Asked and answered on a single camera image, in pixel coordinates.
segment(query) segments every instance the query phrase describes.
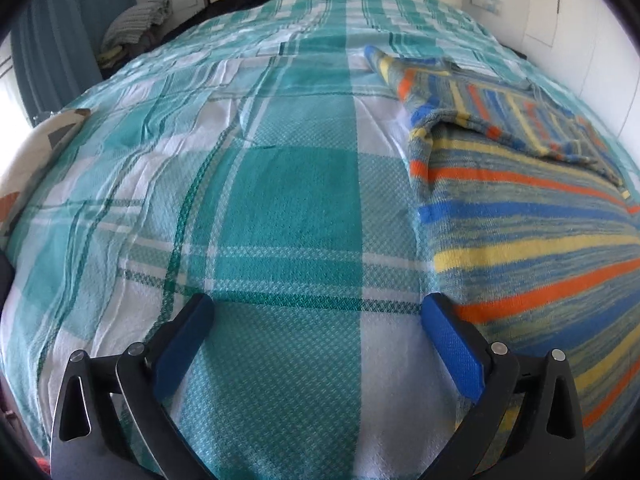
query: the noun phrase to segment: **black cloth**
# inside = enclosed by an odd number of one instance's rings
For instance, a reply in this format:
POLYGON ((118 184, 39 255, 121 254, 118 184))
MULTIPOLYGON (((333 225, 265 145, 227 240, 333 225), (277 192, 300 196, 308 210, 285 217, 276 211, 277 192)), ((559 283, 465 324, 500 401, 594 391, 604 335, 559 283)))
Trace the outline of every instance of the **black cloth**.
POLYGON ((215 18, 216 16, 235 12, 236 10, 253 9, 254 7, 261 6, 268 1, 269 0, 216 0, 194 16, 191 16, 186 22, 181 23, 175 27, 174 30, 168 32, 165 37, 162 38, 160 44, 165 44, 174 40, 191 27, 195 27, 196 25, 210 20, 211 18, 215 18))

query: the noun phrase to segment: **bedsheet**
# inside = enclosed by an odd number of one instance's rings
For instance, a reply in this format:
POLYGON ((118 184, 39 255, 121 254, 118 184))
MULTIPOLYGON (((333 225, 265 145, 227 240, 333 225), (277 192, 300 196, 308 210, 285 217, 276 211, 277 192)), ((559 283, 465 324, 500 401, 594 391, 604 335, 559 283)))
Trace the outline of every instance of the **bedsheet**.
MULTIPOLYGON (((72 103, 92 116, 10 240, 17 274, 0 323, 2 368, 45 452, 69 354, 122 352, 204 291, 218 302, 216 322, 167 409, 217 476, 413 478, 461 411, 417 315, 435 290, 472 300, 460 268, 438 255, 460 233, 473 237, 484 209, 478 203, 457 218, 456 204, 490 188, 513 219, 507 236, 532 242, 541 224, 558 236, 637 237, 633 217, 594 197, 557 194, 523 219, 510 203, 527 202, 534 189, 454 180, 436 183, 441 221, 422 224, 410 185, 409 117, 370 70, 367 44, 535 82, 604 134, 637 201, 638 170, 597 118, 437 0, 272 0, 205 22, 72 103), (556 223, 562 206, 588 213, 556 223)), ((435 167, 481 169, 497 157, 568 186, 607 187, 587 170, 534 164, 477 134, 436 129, 435 167)), ((638 245, 560 254, 543 272, 583 262, 595 272, 616 251, 637 258, 638 245)), ((491 301, 527 290, 508 270, 470 275, 490 281, 491 301)), ((619 278, 624 286, 600 285, 609 303, 581 297, 588 308, 562 320, 565 334, 574 322, 590 327, 586 340, 558 336, 545 310, 536 314, 548 332, 530 316, 478 322, 515 348, 566 349, 591 414, 590 463, 638 396, 638 300, 632 293, 625 308, 615 303, 636 272, 619 278)))

